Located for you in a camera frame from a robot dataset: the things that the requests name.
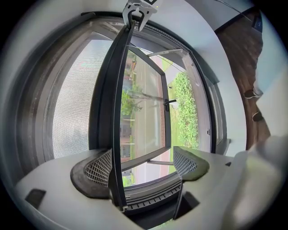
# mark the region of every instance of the shoe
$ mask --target shoe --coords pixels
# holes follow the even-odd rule
[[[253,115],[253,117],[252,117],[252,120],[254,121],[254,122],[258,122],[258,121],[261,121],[261,120],[263,120],[264,118],[262,117],[262,113],[261,112],[257,112],[257,113],[255,113],[254,115]]]
[[[252,97],[259,97],[259,96],[256,96],[256,95],[254,94],[253,89],[249,89],[249,90],[247,90],[247,91],[244,93],[244,97],[245,97],[246,99],[250,99],[250,98],[252,98]]]

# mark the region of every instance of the window frame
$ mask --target window frame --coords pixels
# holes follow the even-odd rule
[[[129,46],[129,50],[136,54],[139,58],[141,58],[144,62],[151,66],[160,76],[162,83],[162,93],[163,93],[163,102],[168,101],[168,86],[166,82],[166,76],[163,70],[157,64],[152,61],[146,54],[144,54],[140,49],[135,46]],[[166,110],[164,107],[164,118],[165,118],[165,147],[162,147],[156,151],[138,157],[136,159],[132,159],[126,162],[121,163],[122,172],[134,168],[138,165],[141,165],[159,155],[166,152],[171,148],[171,120],[170,120],[170,111]]]

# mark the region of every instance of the green shrub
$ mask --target green shrub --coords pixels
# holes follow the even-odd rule
[[[131,182],[134,185],[136,183],[135,177],[132,173],[130,175],[131,175]]]
[[[179,139],[187,147],[198,148],[198,119],[192,86],[186,72],[175,78],[178,106],[177,121],[180,128]]]
[[[123,181],[123,187],[128,187],[133,184],[132,180],[128,179],[126,176],[122,176],[122,181]]]

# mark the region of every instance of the white wall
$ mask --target white wall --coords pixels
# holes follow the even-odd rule
[[[6,98],[3,95],[9,95],[8,89],[14,84],[14,76],[18,74],[22,64],[33,49],[45,38],[52,30],[72,19],[83,12],[82,1],[79,0],[47,0],[42,1],[28,11],[22,21],[15,27],[13,33],[2,50],[0,66],[0,111],[6,110]],[[0,142],[3,141],[1,135],[7,135],[0,132]],[[11,165],[18,164],[17,157],[10,157],[8,153],[0,150],[2,155],[2,170],[9,172],[11,169],[5,169]],[[17,176],[10,174],[8,180],[14,181]]]
[[[208,22],[213,30],[219,28],[239,13],[223,3],[214,0],[185,0]],[[250,0],[222,0],[240,12],[253,6]]]
[[[257,101],[271,135],[288,134],[288,53],[268,18],[263,22],[263,49],[258,58],[256,84],[263,92]]]

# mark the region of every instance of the wooden floor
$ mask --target wooden floor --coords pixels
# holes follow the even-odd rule
[[[252,21],[259,12],[251,12],[247,16]],[[257,60],[262,50],[261,33],[252,28],[252,22],[240,18],[225,29],[216,32],[227,54],[231,70],[241,93],[247,123],[247,144],[249,149],[258,141],[270,136],[266,122],[253,122],[252,116],[258,111],[257,98],[245,99],[243,94],[253,88]]]

